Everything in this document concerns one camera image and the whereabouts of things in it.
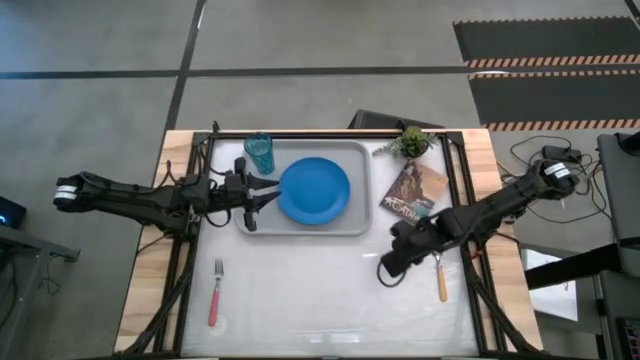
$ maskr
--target wooden board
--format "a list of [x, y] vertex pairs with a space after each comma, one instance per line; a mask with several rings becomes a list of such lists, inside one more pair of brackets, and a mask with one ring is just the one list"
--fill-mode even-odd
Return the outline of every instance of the wooden board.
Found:
[[[222, 131], [233, 133], [253, 133], [259, 130]], [[261, 130], [270, 133], [297, 133], [300, 130]], [[447, 129], [436, 131], [461, 131], [464, 135], [465, 149], [471, 170], [476, 197], [481, 199], [492, 194], [502, 187], [498, 167], [496, 164], [489, 132], [485, 129]], [[156, 182], [159, 182], [166, 173], [165, 162], [170, 160], [172, 172], [178, 177], [185, 173], [191, 139], [194, 132], [191, 130], [176, 130], [167, 132], [158, 169]], [[389, 130], [305, 130], [305, 133], [376, 133], [389, 132]], [[511, 226], [503, 226], [501, 232], [513, 235]], [[160, 236], [160, 232], [153, 227], [145, 228], [141, 235], [140, 246], [144, 246]], [[534, 346], [542, 349], [542, 341], [538, 331], [538, 325], [531, 306], [531, 299], [524, 277], [524, 270], [520, 260], [518, 246], [515, 242], [495, 236], [488, 242], [488, 255], [491, 263], [494, 284], [500, 306], [515, 327]], [[127, 294], [120, 329], [115, 343], [115, 351], [126, 349], [133, 343], [138, 334], [147, 326], [162, 299], [164, 279], [167, 273], [169, 255], [171, 252], [171, 240], [160, 241], [141, 253], [135, 261], [133, 275]], [[169, 323], [175, 322], [177, 307], [172, 309]], [[483, 311], [485, 328], [487, 329], [487, 341], [494, 342], [491, 324], [488, 320], [486, 309]], [[169, 326], [165, 337], [165, 348], [170, 349], [173, 340], [173, 326]]]

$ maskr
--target black floor mat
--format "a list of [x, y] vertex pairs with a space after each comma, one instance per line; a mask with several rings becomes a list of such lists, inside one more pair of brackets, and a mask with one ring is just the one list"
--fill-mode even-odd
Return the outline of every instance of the black floor mat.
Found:
[[640, 70], [472, 74], [493, 131], [640, 127]]
[[469, 67], [640, 63], [640, 31], [628, 17], [456, 22]]

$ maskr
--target small potted plant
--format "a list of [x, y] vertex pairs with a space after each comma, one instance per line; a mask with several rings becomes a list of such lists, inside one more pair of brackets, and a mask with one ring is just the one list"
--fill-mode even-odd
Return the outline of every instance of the small potted plant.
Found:
[[391, 153], [393, 156], [402, 155], [409, 159], [415, 159], [433, 147], [435, 140], [435, 134], [425, 134], [417, 126], [408, 126], [402, 135], [393, 139], [387, 145], [376, 149], [373, 155]]

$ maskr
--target book cover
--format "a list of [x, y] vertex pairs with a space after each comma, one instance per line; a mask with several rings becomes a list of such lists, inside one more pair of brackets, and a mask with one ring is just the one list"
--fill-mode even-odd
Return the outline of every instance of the book cover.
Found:
[[430, 167], [409, 161], [380, 202], [407, 222], [415, 224], [431, 214], [449, 179]]

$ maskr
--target hazard tape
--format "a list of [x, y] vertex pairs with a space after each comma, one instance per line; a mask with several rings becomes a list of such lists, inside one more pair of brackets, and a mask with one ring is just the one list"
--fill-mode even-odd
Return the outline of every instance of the hazard tape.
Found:
[[454, 21], [453, 25], [462, 24], [487, 24], [503, 22], [541, 22], [541, 21], [579, 21], [579, 20], [615, 20], [628, 19], [628, 16], [583, 16], [583, 17], [562, 17], [562, 18], [539, 18], [539, 19], [495, 19], [495, 20], [461, 20]]
[[500, 79], [500, 78], [526, 78], [526, 77], [563, 77], [563, 76], [607, 76], [607, 75], [640, 75], [640, 70], [596, 70], [596, 71], [546, 71], [546, 72], [522, 72], [522, 73], [473, 73], [469, 80], [475, 79]]
[[535, 131], [535, 130], [580, 130], [580, 129], [624, 129], [640, 128], [640, 119], [609, 120], [556, 120], [496, 122], [483, 124], [489, 131]]
[[573, 66], [573, 65], [614, 65], [640, 64], [640, 54], [591, 55], [591, 56], [555, 56], [475, 59], [465, 61], [465, 66], [473, 69], [534, 67], [534, 66]]

